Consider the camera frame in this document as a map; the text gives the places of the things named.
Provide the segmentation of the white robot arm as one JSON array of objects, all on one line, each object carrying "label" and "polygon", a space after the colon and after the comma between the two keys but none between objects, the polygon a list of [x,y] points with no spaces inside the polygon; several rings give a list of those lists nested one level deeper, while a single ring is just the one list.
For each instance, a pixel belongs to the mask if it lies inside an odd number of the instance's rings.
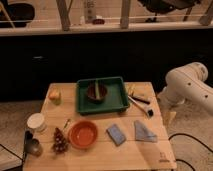
[{"label": "white robot arm", "polygon": [[200,62],[174,68],[166,74],[158,98],[167,109],[191,100],[213,116],[213,88],[205,84],[207,78],[207,67]]}]

